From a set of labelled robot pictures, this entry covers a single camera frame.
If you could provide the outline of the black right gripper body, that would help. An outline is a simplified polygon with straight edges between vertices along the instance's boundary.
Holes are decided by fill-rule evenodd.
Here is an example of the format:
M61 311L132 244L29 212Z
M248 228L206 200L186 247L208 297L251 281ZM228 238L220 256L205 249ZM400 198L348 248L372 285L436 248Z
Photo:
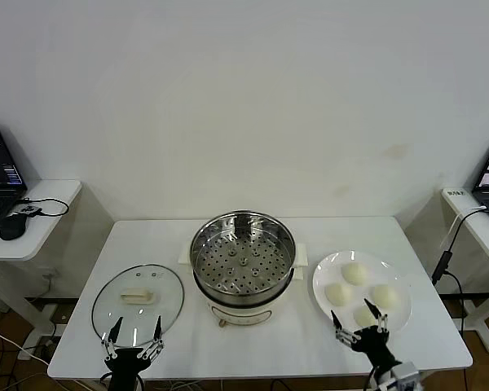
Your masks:
M391 369L401 363L386 345L390 337L388 329L371 326L354 332L354 335L352 349L365 354L376 369Z

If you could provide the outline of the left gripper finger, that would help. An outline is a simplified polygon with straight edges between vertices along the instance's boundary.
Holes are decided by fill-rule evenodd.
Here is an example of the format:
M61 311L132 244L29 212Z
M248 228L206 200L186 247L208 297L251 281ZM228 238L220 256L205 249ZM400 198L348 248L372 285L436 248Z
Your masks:
M153 338L150 345L143 350L139 355L140 358L157 358L157 356L164 349L164 342L162 340L162 327L161 316L159 315L156 321L156 327L154 330Z
M101 345L105 350L106 359L114 359L117 357L115 352L115 344L121 330L122 321L123 317L119 317L116 323L110 328L108 334L102 337Z

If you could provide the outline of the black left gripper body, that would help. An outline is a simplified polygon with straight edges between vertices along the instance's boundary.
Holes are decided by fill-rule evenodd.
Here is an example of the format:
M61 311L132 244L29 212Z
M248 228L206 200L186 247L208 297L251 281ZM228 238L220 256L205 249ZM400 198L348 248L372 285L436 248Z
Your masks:
M145 390L145 384L140 376L141 371L151 366L151 359L143 354L142 348L120 348L104 359L109 372L104 379L110 378L108 391L133 391L139 388Z

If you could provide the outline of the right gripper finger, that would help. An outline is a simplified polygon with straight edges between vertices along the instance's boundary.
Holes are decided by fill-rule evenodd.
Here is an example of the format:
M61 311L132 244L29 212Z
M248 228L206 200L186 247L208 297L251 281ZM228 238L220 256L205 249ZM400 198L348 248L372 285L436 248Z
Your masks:
M330 313L333 319L336 339L339 340L343 345L353 345L357 341L357 336L341 325L339 318L332 310L330 311Z
M389 332L388 327L387 327L387 325L388 325L388 315L387 314L383 314L368 299L364 299L364 302L365 302L366 306L368 307L368 309L369 309L370 313L372 314L372 316L377 321L376 324L374 324L372 326L369 326L369 327L366 327L366 329L368 329L368 330L370 330L372 332L379 333L379 334L388 333Z

